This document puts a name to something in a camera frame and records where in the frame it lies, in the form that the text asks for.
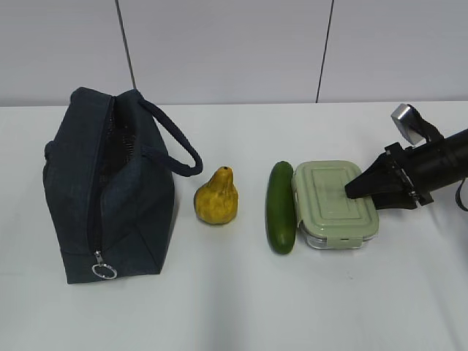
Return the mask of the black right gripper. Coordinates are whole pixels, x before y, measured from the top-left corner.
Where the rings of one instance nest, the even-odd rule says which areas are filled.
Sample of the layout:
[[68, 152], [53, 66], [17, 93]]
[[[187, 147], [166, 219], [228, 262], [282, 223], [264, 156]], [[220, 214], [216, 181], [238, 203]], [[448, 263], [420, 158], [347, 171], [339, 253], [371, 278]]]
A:
[[433, 203], [430, 191], [421, 188], [420, 176], [410, 161], [413, 150], [411, 146], [402, 148], [400, 143], [386, 146], [385, 153], [345, 186], [348, 198], [372, 197], [377, 210], [412, 210], [418, 207], [417, 203]]

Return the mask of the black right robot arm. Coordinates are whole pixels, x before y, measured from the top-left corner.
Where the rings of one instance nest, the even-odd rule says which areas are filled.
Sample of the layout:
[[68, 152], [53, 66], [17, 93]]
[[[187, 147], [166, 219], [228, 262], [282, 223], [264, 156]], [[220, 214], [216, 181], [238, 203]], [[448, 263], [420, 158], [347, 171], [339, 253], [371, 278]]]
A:
[[416, 148], [385, 147], [372, 165], [345, 186], [348, 198], [370, 197], [377, 210], [415, 209], [431, 192], [467, 178], [467, 131]]

